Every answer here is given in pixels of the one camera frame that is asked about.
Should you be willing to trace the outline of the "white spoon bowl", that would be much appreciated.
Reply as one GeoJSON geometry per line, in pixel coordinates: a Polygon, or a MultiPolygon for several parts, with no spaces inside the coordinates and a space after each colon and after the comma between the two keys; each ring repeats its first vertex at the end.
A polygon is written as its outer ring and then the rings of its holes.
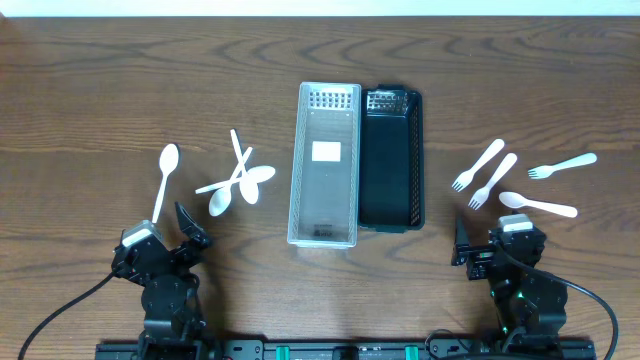
{"type": "Polygon", "coordinates": [[[211,216],[219,216],[229,207],[232,199],[231,186],[239,176],[240,166],[246,163],[252,151],[252,147],[247,148],[246,152],[242,156],[242,161],[236,166],[229,180],[222,181],[214,185],[214,194],[212,195],[208,206],[209,214],[211,216]]]}
{"type": "MultiPolygon", "coordinates": [[[[276,169],[272,166],[268,166],[268,165],[261,165],[261,166],[256,166],[253,167],[251,169],[248,170],[248,174],[257,182],[264,182],[269,180],[270,178],[272,178],[276,173],[276,169]]],[[[238,183],[240,181],[239,177],[236,177],[234,179],[230,179],[230,180],[226,180],[226,181],[222,181],[222,182],[218,182],[215,184],[211,184],[205,187],[201,187],[195,190],[196,194],[201,194],[201,193],[206,193],[206,192],[211,192],[214,190],[218,190],[221,189],[225,186],[228,185],[232,185],[235,183],[238,183]]]]}

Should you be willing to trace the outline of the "white plastic fork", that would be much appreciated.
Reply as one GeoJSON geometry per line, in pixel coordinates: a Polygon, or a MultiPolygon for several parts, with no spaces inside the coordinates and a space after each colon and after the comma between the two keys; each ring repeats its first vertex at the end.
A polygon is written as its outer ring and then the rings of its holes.
{"type": "Polygon", "coordinates": [[[473,180],[475,174],[505,147],[503,139],[495,139],[480,155],[476,162],[463,171],[453,182],[452,188],[456,192],[465,189],[473,180]]]}
{"type": "Polygon", "coordinates": [[[545,179],[557,171],[593,164],[598,157],[595,153],[585,153],[554,165],[541,165],[528,170],[531,179],[545,179]]]}
{"type": "Polygon", "coordinates": [[[495,172],[492,174],[488,182],[478,189],[471,197],[468,206],[473,210],[478,210],[489,198],[489,194],[493,187],[502,179],[502,177],[514,166],[517,162],[517,155],[515,153],[508,153],[501,163],[498,165],[495,172]]]}

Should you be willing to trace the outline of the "white plastic spoon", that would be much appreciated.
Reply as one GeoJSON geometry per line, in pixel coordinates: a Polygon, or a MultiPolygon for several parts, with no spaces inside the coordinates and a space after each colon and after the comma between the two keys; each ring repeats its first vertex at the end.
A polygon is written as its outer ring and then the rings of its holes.
{"type": "Polygon", "coordinates": [[[499,200],[503,205],[511,209],[532,207],[568,218],[575,218],[578,215],[578,210],[575,207],[531,200],[516,192],[501,192],[499,194],[499,200]]]}
{"type": "Polygon", "coordinates": [[[152,223],[156,223],[162,209],[166,185],[170,174],[178,167],[180,161],[179,148],[175,143],[168,144],[162,150],[159,157],[159,168],[162,173],[162,180],[157,193],[154,209],[152,213],[152,223]]]}

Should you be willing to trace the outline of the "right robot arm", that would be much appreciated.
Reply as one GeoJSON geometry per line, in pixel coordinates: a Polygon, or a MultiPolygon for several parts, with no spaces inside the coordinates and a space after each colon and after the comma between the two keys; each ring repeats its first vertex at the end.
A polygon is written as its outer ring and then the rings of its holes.
{"type": "Polygon", "coordinates": [[[498,220],[486,245],[473,246],[463,219],[456,218],[451,264],[464,265],[470,281],[489,283],[502,331],[491,346],[501,352],[542,354],[560,348],[567,288],[533,273],[545,241],[529,217],[515,212],[498,220]]]}

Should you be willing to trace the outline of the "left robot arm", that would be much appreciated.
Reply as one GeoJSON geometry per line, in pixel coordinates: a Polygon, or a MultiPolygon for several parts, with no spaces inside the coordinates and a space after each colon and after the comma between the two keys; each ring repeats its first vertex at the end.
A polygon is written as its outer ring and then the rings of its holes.
{"type": "Polygon", "coordinates": [[[112,274],[143,287],[145,311],[134,359],[207,359],[206,321],[198,298],[199,277],[191,268],[212,245],[187,210],[175,204],[180,231],[187,237],[169,250],[153,223],[144,220],[121,235],[114,248],[112,274]]]}

